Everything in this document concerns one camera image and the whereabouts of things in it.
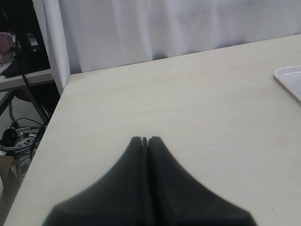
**white table surface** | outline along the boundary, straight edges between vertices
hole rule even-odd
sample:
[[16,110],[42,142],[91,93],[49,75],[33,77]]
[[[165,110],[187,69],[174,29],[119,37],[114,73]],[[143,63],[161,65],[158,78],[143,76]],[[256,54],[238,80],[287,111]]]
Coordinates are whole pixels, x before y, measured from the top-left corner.
[[[2,67],[0,67],[0,72],[7,69],[9,65],[10,64],[4,64]],[[50,69],[26,74],[26,78],[31,85],[53,81]],[[21,86],[25,86],[25,82],[21,75],[11,78],[0,76],[0,92],[7,91],[9,89],[16,89]]]
[[94,183],[132,136],[161,136],[183,167],[260,226],[301,225],[301,106],[273,78],[301,36],[71,76],[6,226],[39,226]]

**table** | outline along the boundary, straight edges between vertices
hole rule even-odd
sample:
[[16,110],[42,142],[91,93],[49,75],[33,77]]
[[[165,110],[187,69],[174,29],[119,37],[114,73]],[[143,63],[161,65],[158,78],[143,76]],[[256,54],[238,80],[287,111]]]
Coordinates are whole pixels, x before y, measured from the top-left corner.
[[301,224],[301,106],[273,78],[301,35],[72,75],[6,226],[39,226],[104,175],[132,136],[161,136],[180,164],[261,226]]
[[[0,67],[0,71],[4,71],[9,65],[10,64],[5,64]],[[27,74],[26,78],[32,86],[54,82],[50,69]],[[45,115],[45,112],[40,108],[35,98],[31,95],[21,75],[12,78],[0,76],[0,92],[7,91],[6,95],[0,101],[0,115],[9,106],[9,115],[11,119],[14,120],[12,116],[11,101],[16,96],[15,91],[17,89],[23,89],[27,93],[41,119],[43,121],[47,121],[48,116]]]

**black device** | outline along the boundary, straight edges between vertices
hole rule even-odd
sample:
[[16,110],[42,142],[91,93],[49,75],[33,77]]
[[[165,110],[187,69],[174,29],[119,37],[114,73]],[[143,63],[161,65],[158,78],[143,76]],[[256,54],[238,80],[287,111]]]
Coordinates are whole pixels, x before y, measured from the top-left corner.
[[44,226],[256,226],[193,178],[159,137],[132,138],[98,182],[56,205]]
[[1,74],[13,77],[50,68],[32,0],[4,0],[0,10],[20,43],[20,51]]

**pink object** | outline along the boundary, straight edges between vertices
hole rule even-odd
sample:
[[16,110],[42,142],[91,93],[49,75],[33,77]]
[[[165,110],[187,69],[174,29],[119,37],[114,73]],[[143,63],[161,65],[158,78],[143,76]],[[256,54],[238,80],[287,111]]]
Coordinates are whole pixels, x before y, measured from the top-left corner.
[[10,50],[13,45],[13,37],[10,33],[0,32],[0,60],[3,58],[3,54]]

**white curtain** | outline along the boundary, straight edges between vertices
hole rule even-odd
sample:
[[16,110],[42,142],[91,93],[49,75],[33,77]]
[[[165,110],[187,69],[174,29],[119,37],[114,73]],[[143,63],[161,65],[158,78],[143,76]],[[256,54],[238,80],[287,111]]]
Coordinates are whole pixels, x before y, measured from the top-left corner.
[[33,2],[60,92],[70,73],[301,33],[300,0]]

